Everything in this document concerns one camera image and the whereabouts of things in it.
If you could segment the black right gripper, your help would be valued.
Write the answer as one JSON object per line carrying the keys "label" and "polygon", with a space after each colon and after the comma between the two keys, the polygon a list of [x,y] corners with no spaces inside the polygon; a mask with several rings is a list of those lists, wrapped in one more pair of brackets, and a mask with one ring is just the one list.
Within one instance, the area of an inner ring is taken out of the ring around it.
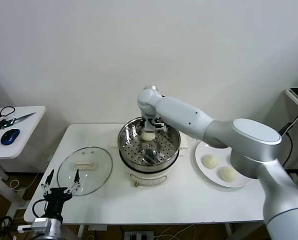
{"label": "black right gripper", "polygon": [[144,122],[144,131],[147,133],[154,133],[156,131],[155,124],[152,123],[152,119],[146,119]]}

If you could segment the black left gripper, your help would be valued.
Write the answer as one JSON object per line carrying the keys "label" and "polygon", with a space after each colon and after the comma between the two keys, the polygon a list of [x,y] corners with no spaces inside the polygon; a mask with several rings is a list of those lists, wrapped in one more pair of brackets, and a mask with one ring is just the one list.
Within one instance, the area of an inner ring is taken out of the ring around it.
{"label": "black left gripper", "polygon": [[71,187],[50,188],[54,172],[55,170],[53,169],[47,176],[45,182],[40,185],[43,190],[44,199],[47,202],[47,207],[44,212],[45,218],[62,218],[64,203],[69,201],[72,198],[72,195],[74,195],[81,187],[79,170],[77,169]]}

